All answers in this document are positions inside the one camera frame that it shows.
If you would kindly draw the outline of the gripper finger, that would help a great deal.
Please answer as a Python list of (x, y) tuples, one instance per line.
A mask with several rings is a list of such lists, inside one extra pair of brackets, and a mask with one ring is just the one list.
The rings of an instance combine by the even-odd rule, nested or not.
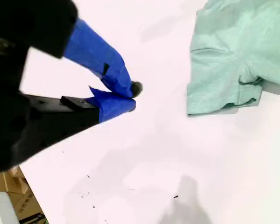
[(79, 18), (72, 0), (20, 0), (25, 42), (56, 58), (65, 57), (93, 72), (112, 92), (136, 97), (140, 82), (132, 81), (122, 56)]
[(49, 130), (44, 133), (44, 147), (52, 146), (72, 135), (111, 120), (136, 108), (133, 98), (90, 87), (93, 97), (62, 96), (58, 107), (46, 113)]

